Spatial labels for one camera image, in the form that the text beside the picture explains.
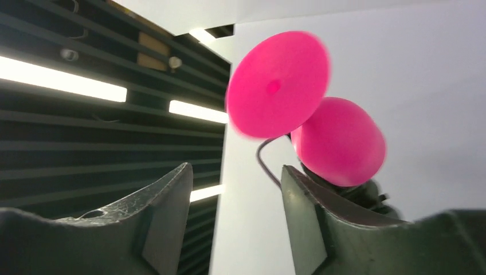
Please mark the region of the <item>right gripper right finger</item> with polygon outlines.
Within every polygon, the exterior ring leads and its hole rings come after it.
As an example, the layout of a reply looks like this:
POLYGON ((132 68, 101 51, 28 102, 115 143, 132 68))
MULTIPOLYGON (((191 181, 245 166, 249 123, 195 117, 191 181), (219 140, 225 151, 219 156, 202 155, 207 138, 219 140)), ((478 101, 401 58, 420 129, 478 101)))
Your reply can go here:
POLYGON ((360 207, 284 166, 281 192, 296 274, 484 274, 485 211, 406 222, 360 207))

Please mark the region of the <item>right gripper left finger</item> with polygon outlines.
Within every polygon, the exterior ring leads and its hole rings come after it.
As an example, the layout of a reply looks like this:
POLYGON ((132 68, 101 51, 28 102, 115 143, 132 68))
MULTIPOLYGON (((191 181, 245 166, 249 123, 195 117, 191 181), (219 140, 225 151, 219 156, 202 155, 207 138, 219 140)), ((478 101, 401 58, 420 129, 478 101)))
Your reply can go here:
POLYGON ((78 218, 1 209, 2 274, 175 274, 193 189, 182 163, 78 218))

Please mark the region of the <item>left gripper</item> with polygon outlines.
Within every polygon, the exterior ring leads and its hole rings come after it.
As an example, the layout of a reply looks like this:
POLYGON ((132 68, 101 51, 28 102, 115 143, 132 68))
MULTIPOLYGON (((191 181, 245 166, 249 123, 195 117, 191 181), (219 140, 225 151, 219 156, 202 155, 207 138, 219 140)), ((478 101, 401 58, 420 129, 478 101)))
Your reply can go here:
POLYGON ((389 197, 387 194, 381 193, 375 180, 370 179, 364 184, 354 187, 335 186, 309 170, 303 163, 300 164, 303 171, 310 179, 315 183, 332 190, 342 198, 375 213, 390 218, 400 219, 399 212, 393 206, 386 203, 386 200, 388 200, 389 197))

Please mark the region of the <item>pink wine glass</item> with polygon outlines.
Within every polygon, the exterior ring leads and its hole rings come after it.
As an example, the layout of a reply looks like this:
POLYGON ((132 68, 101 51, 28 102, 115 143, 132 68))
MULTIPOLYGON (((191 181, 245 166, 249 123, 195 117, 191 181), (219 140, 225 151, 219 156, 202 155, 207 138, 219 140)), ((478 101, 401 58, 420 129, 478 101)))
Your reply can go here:
POLYGON ((359 105, 327 96, 330 79, 330 54, 317 36, 275 34, 236 67, 226 111, 241 134, 266 140, 290 135, 305 168, 333 185, 359 186, 383 166, 385 137, 359 105))

